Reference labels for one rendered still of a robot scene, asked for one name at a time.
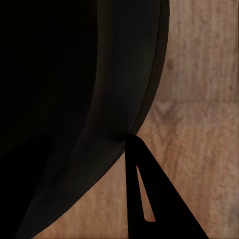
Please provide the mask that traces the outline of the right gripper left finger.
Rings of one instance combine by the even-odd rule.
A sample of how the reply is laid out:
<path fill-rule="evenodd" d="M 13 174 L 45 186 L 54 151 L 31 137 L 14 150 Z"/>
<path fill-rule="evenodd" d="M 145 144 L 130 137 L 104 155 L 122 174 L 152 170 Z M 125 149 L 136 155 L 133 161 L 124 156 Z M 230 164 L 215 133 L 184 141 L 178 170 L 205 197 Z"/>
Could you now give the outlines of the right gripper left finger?
<path fill-rule="evenodd" d="M 15 239 L 52 151 L 47 132 L 0 158 L 0 239 Z"/>

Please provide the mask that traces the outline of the cauldron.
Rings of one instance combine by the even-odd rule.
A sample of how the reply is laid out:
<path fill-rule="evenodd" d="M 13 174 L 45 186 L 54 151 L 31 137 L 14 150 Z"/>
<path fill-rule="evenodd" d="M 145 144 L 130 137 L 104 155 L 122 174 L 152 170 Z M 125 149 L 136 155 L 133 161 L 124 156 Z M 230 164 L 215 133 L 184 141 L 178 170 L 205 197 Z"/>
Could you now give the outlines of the cauldron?
<path fill-rule="evenodd" d="M 156 95 L 169 0 L 0 0 L 0 158 L 49 132 L 53 151 L 15 239 L 32 239 L 125 152 Z"/>

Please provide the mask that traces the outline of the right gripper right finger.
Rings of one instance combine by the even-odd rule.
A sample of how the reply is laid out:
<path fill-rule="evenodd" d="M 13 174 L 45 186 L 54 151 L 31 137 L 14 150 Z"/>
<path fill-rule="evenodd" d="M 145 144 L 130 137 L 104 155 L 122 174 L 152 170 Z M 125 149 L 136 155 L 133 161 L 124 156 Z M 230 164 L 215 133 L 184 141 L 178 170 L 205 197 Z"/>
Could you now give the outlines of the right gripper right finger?
<path fill-rule="evenodd" d="M 209 239 L 144 141 L 125 133 L 128 239 Z M 156 222 L 144 219 L 138 166 Z"/>

